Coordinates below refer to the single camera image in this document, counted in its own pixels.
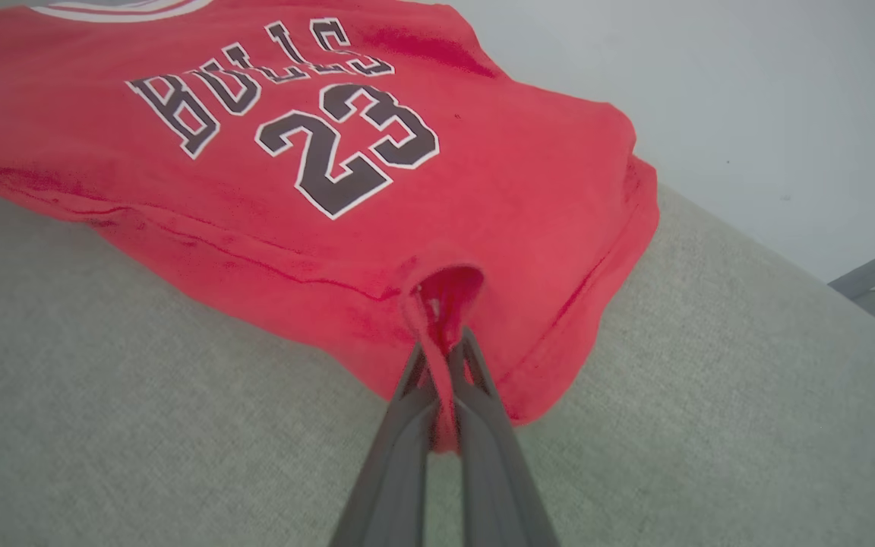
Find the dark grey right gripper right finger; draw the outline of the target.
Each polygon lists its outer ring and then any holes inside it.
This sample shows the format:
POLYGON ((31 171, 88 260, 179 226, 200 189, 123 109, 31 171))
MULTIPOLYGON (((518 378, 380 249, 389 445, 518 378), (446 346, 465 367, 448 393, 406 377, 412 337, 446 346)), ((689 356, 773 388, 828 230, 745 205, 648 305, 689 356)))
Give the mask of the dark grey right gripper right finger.
POLYGON ((464 545, 558 546, 557 534, 472 329, 448 366, 463 468, 464 545))

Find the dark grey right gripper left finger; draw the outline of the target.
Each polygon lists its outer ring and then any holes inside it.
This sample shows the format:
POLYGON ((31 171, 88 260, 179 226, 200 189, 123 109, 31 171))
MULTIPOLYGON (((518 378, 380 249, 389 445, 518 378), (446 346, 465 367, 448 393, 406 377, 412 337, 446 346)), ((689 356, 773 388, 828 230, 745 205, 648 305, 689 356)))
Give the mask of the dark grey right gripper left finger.
POLYGON ((427 459, 440 398, 420 343, 411 351, 330 546, 420 546, 427 459))

